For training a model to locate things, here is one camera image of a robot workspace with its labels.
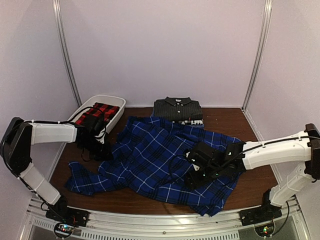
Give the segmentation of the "blue plaid long sleeve shirt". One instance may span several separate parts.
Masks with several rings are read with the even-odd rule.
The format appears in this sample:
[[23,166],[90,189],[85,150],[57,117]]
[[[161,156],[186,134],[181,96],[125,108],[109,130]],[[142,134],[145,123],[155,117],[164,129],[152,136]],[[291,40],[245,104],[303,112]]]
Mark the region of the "blue plaid long sleeve shirt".
[[213,216],[223,209],[240,175],[231,180],[221,176],[189,189],[184,179],[194,167],[185,153],[200,142],[223,152],[227,145],[239,140],[161,117],[130,116],[112,147],[113,160],[103,161],[97,173],[71,161],[71,176],[65,187],[86,196],[128,187],[144,197],[185,205],[200,215]]

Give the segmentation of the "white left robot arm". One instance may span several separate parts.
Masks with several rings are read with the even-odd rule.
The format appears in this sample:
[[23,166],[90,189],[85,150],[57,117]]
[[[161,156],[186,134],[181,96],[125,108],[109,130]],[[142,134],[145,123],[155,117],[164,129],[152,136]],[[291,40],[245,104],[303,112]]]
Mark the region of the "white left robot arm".
[[35,193],[61,222],[72,218],[67,199],[35,167],[31,147],[47,143],[76,143],[94,158],[112,160],[111,145],[101,141],[101,129],[87,128],[72,121],[23,120],[14,117],[0,142],[0,156],[9,171]]

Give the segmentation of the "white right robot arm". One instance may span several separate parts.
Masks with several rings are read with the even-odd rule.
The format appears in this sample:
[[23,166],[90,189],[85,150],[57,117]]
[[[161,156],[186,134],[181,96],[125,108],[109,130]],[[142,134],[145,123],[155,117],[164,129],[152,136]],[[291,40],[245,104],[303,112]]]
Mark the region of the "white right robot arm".
[[278,213],[285,202],[307,184],[320,178],[320,132],[313,123],[305,130],[291,136],[269,141],[236,142],[224,151],[200,142],[186,155],[187,160],[198,167],[186,174],[184,183],[195,190],[218,177],[253,170],[258,167],[299,162],[296,170],[284,181],[266,191],[262,205],[250,211],[259,220],[266,221]]

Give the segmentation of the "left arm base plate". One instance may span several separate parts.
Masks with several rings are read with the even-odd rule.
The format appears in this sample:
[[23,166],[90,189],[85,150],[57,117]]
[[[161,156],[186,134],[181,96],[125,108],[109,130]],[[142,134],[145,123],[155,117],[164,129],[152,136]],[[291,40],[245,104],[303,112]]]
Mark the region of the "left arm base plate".
[[48,211],[45,216],[48,219],[66,223],[74,227],[86,227],[89,219],[89,212],[66,205],[56,206],[48,205]]

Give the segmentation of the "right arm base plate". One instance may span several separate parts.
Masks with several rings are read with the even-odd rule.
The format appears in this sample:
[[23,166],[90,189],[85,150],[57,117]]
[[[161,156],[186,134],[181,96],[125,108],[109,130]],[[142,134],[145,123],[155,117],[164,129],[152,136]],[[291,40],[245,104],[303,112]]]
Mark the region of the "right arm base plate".
[[241,210],[239,217],[242,226],[256,225],[263,222],[268,222],[282,216],[280,207],[255,207]]

